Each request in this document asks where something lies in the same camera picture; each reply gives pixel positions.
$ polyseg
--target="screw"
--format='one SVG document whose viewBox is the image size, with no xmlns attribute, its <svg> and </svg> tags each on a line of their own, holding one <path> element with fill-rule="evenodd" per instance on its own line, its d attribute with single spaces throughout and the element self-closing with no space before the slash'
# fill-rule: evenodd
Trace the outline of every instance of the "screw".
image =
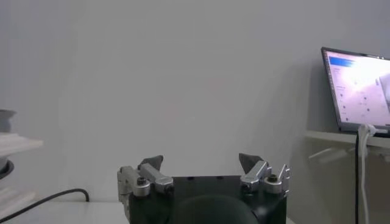
<svg viewBox="0 0 390 224">
<path fill-rule="evenodd" d="M 144 184 L 146 184 L 146 178 L 145 177 L 138 177 L 136 179 L 136 184 L 137 185 L 144 185 Z"/>
<path fill-rule="evenodd" d="M 272 174 L 271 176 L 268 177 L 268 182 L 276 183 L 278 182 L 278 177 L 275 174 Z"/>
</svg>

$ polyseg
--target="laptop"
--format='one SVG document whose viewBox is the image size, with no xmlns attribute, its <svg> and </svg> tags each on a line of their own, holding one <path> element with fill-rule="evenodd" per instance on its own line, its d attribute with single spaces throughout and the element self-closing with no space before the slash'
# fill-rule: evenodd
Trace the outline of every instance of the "laptop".
<svg viewBox="0 0 390 224">
<path fill-rule="evenodd" d="M 327 47 L 321 52 L 339 129 L 372 124 L 390 130 L 390 59 Z"/>
</svg>

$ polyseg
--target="white table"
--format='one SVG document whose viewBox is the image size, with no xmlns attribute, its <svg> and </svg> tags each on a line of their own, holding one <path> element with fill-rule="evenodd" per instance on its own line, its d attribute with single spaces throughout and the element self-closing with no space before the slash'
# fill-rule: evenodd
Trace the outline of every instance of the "white table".
<svg viewBox="0 0 390 224">
<path fill-rule="evenodd" d="M 121 203 L 46 202 L 6 224 L 129 224 Z M 294 224 L 290 219 L 287 224 Z"/>
</svg>

